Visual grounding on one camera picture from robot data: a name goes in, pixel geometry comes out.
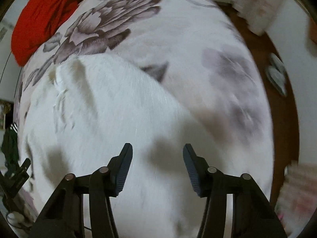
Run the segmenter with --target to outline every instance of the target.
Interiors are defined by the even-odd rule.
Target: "red cloth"
[[[13,30],[11,50],[24,66],[31,55],[74,13],[82,0],[30,0]]]

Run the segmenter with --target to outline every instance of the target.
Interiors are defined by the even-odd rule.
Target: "white blanket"
[[[40,211],[65,174],[91,174],[129,142],[134,156],[126,184],[111,199],[119,236],[196,237],[205,199],[192,190],[183,146],[191,143],[197,155],[225,174],[250,173],[269,197],[273,155],[267,152],[270,133],[264,135],[248,145],[218,146],[186,108],[137,66],[112,53],[79,56],[48,69],[33,91],[20,153],[21,160],[32,155],[34,179],[24,188],[30,191],[32,182]],[[84,214],[89,215],[87,206]]]

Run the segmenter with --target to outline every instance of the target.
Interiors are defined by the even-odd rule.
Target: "curtain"
[[[233,0],[239,16],[245,18],[249,30],[258,36],[270,25],[283,0]]]

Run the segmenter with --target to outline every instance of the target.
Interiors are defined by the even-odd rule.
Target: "dark green cloth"
[[[10,128],[5,130],[1,151],[5,156],[5,166],[8,169],[4,176],[10,178],[19,168],[18,135],[14,130]]]

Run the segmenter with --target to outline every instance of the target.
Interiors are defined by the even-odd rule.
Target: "slipper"
[[[282,61],[273,53],[270,54],[270,63],[274,66],[280,73],[284,74],[286,72],[285,66]]]
[[[283,73],[278,71],[275,67],[269,66],[265,69],[267,79],[280,93],[281,96],[286,97],[287,91],[285,87],[286,79]]]

